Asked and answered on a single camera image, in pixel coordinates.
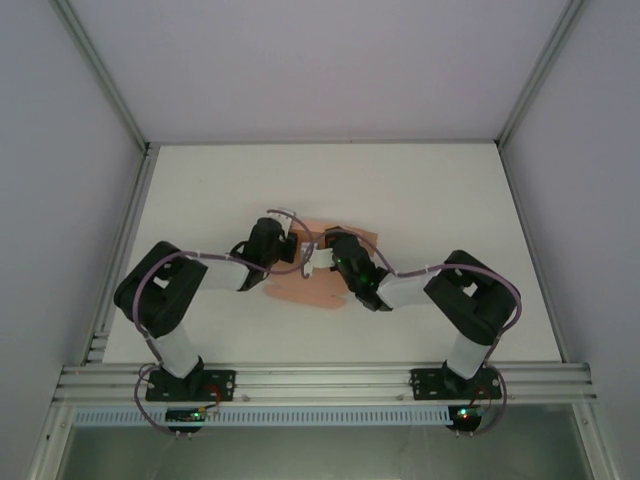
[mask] metal frame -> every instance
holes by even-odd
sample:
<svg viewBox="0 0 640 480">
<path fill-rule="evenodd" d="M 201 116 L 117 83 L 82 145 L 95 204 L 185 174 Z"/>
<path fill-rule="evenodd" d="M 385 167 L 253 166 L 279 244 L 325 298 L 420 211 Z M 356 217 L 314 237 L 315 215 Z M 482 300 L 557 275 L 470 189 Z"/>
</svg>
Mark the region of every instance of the metal frame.
<svg viewBox="0 0 640 480">
<path fill-rule="evenodd" d="M 141 152 L 140 166 L 132 184 L 129 202 L 123 214 L 117 237 L 105 272 L 101 296 L 92 316 L 91 334 L 87 337 L 79 366 L 65 367 L 47 415 L 38 443 L 29 480 L 55 479 L 64 463 L 65 449 L 72 435 L 77 409 L 121 408 L 133 405 L 132 391 L 139 365 L 102 364 L 102 353 L 108 337 L 108 318 L 112 313 L 111 297 L 131 251 L 137 223 L 144 206 L 159 144 L 149 145 L 120 95 L 115 83 L 91 43 L 68 0 L 49 0 L 60 21 L 73 39 L 101 90 Z M 526 116 L 560 51 L 585 10 L 588 0 L 569 0 L 539 56 L 509 118 L 495 141 L 511 189 L 527 245 L 560 348 L 566 361 L 568 350 L 560 331 L 549 289 L 523 213 L 515 182 L 504 157 L 504 150 Z M 450 143 L 454 140 L 408 143 Z M 384 141 L 336 139 L 335 141 L 294 141 L 277 143 L 407 143 L 400 139 Z M 456 140 L 456 143 L 486 143 L 482 140 Z M 408 384 L 409 371 L 424 365 L 215 365 L 238 371 L 233 408 L 322 408 L 438 406 L 450 402 L 415 402 Z M 576 418 L 576 430 L 584 446 L 585 457 L 597 480 L 622 478 L 614 441 L 603 420 L 587 365 L 571 363 L 503 363 L 496 366 L 504 373 L 510 404 L 570 404 Z"/>
</svg>

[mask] glass panel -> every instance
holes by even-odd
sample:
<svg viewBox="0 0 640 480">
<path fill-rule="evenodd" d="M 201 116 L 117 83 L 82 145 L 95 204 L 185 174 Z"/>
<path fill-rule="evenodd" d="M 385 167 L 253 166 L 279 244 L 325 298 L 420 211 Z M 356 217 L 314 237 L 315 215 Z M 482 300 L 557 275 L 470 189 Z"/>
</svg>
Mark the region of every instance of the glass panel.
<svg viewBox="0 0 640 480">
<path fill-rule="evenodd" d="M 486 435 L 444 427 L 77 428 L 60 480 L 592 479 L 564 407 L 510 407 Z"/>
</svg>

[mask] gray wall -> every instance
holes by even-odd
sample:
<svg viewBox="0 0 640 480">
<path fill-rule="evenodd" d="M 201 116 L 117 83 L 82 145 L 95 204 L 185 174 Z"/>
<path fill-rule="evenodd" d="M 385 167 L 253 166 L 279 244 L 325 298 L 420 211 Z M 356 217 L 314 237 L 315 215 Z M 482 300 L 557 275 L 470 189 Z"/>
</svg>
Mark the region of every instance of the gray wall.
<svg viewBox="0 0 640 480">
<path fill-rule="evenodd" d="M 591 363 L 629 478 L 640 478 L 639 140 L 640 3 L 593 1 L 507 161 L 571 357 Z"/>
<path fill-rule="evenodd" d="M 138 158 L 47 2 L 1 2 L 0 478 L 76 360 Z"/>
</svg>

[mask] white table surface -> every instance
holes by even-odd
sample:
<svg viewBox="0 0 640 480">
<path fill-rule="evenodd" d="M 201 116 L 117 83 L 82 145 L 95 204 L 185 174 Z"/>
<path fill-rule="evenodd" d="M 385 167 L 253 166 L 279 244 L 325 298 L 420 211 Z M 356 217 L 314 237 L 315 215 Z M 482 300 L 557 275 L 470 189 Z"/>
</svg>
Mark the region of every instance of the white table surface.
<svg viewBox="0 0 640 480">
<path fill-rule="evenodd" d="M 160 240 L 225 253 L 268 208 L 379 234 L 400 270 L 467 250 L 522 293 L 497 361 L 559 361 L 533 265 L 492 144 L 175 146 L 160 149 L 129 270 Z M 285 303 L 261 287 L 200 291 L 183 323 L 208 362 L 443 361 L 456 329 L 433 305 L 374 313 Z M 118 311 L 104 362 L 152 361 Z"/>
</svg>

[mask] black bracket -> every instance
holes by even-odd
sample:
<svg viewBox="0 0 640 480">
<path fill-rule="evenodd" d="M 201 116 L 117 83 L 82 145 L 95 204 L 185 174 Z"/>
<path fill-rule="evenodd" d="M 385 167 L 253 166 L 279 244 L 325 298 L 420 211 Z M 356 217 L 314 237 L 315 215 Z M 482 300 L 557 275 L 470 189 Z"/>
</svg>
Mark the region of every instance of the black bracket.
<svg viewBox="0 0 640 480">
<path fill-rule="evenodd" d="M 195 388 L 185 388 L 185 382 L 163 369 L 149 375 L 145 399 L 147 402 L 231 402 L 236 388 L 235 370 L 207 370 L 198 372 Z"/>
<path fill-rule="evenodd" d="M 488 400 L 486 392 L 478 387 L 484 387 L 491 395 L 491 400 L 502 398 L 500 379 L 495 370 L 481 368 L 475 376 L 466 381 L 459 390 L 454 390 L 445 384 L 444 368 L 416 368 L 411 370 L 409 384 L 413 389 L 414 400 Z"/>
</svg>

